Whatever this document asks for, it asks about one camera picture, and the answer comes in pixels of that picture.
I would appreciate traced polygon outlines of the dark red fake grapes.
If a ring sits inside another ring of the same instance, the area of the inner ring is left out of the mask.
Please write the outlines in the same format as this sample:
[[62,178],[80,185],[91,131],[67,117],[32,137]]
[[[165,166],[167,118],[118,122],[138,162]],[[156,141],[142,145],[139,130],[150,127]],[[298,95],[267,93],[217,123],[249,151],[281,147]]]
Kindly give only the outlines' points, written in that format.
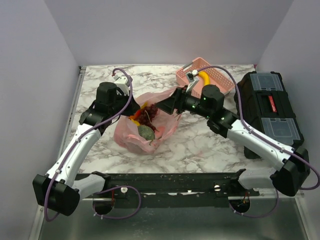
[[153,120],[156,117],[158,108],[155,104],[147,105],[142,112],[142,115],[138,118],[140,125],[150,127],[154,132],[157,130],[153,125]]

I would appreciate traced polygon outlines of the yellow fake banana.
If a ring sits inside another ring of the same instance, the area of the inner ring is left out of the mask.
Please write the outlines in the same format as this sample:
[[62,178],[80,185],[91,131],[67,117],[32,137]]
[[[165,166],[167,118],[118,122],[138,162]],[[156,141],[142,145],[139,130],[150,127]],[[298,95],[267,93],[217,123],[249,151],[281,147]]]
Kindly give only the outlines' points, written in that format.
[[202,80],[203,80],[203,85],[204,85],[204,86],[211,84],[211,82],[210,82],[210,77],[209,77],[209,75],[208,75],[205,71],[200,71],[200,72],[198,73],[198,76],[199,76],[200,78],[202,78]]

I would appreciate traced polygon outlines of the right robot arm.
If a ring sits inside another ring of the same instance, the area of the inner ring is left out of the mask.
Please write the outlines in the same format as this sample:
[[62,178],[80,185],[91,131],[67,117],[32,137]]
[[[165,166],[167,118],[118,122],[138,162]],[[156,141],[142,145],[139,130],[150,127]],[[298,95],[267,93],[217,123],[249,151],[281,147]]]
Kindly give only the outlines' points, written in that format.
[[188,111],[204,117],[212,132],[242,144],[269,161],[271,168],[244,170],[233,180],[230,191],[234,195],[241,196],[253,188],[275,188],[286,196],[295,196],[310,174],[308,151],[302,146],[294,149],[252,128],[224,108],[224,99],[224,94],[212,84],[202,88],[200,98],[192,96],[186,87],[177,87],[171,96],[157,102],[156,107],[169,115]]

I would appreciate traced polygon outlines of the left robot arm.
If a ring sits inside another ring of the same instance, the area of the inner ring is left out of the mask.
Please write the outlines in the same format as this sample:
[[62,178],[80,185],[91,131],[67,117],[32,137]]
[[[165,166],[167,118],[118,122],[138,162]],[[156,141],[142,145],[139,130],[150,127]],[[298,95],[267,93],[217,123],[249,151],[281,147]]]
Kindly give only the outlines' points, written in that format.
[[139,108],[129,77],[103,82],[98,86],[95,100],[81,114],[76,132],[65,151],[45,175],[37,174],[32,181],[37,203],[43,207],[46,221],[53,221],[49,210],[57,215],[70,216],[81,200],[91,195],[104,198],[119,189],[118,186],[111,186],[111,176],[98,171],[80,180],[76,177],[91,148],[113,119],[129,117]]

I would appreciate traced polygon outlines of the green fake melon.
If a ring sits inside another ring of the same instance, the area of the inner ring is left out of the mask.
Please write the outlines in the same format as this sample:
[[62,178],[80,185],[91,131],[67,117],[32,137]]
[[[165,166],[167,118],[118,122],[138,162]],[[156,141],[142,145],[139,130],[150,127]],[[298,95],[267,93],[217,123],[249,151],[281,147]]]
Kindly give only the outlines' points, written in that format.
[[137,127],[137,130],[138,130],[138,134],[142,138],[144,138],[146,141],[152,141],[156,138],[154,131],[149,126],[139,125]]

